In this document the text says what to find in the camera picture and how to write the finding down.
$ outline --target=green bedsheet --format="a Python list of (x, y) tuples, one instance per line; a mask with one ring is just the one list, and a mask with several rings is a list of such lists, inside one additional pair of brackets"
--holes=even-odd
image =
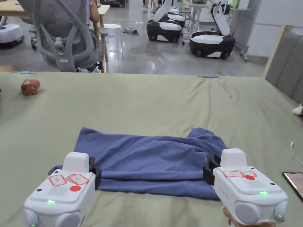
[[(24, 79), (41, 83), (21, 95)], [(194, 127), (245, 151), (289, 196), (286, 222), (303, 226), (303, 203), (282, 177), (303, 171), (303, 124), (292, 100), (261, 78), (138, 74), (0, 73), (0, 227), (22, 225), (25, 199), (73, 151), (82, 127), (103, 133), (186, 137)], [(89, 227), (227, 226), (221, 202), (96, 192)]]

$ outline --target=wooden bed frame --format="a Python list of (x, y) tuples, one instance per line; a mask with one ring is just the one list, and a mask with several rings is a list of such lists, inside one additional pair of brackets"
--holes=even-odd
[(281, 27), (263, 76), (296, 103), (303, 103), (303, 36), (293, 32), (293, 27)]

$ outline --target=red circle sticker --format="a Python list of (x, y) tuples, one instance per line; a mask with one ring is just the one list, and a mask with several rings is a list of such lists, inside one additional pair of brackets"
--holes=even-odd
[(244, 176), (247, 180), (255, 180), (256, 178), (254, 176), (245, 175)]
[(80, 190), (81, 190), (81, 186), (75, 185), (75, 186), (71, 186), (69, 189), (70, 189), (72, 192), (77, 192), (77, 191), (80, 191)]

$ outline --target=phone screen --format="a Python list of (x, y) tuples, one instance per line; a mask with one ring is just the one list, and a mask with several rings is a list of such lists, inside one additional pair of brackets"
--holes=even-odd
[(293, 190), (303, 201), (303, 173), (301, 172), (284, 172), (283, 176), (291, 185)]

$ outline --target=concrete floor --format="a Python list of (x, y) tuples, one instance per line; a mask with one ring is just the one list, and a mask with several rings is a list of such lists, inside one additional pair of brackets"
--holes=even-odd
[[(248, 60), (246, 63), (240, 53), (234, 50), (228, 60), (196, 58), (190, 53), (189, 44), (149, 41), (146, 23), (151, 13), (142, 11), (142, 1), (130, 0), (125, 8), (111, 7), (104, 16), (105, 24), (120, 24), (122, 29), (132, 27), (139, 31), (138, 36), (122, 34), (124, 57), (117, 49), (116, 30), (109, 31), (113, 37), (107, 39), (110, 73), (170, 74), (170, 75), (227, 75), (227, 76), (262, 76), (266, 60)], [(19, 18), (9, 18), (10, 23), (19, 24), (25, 40), (12, 49), (0, 49), (0, 65), (12, 65), (15, 71), (58, 71), (50, 67), (30, 44), (30, 25), (20, 22)]]

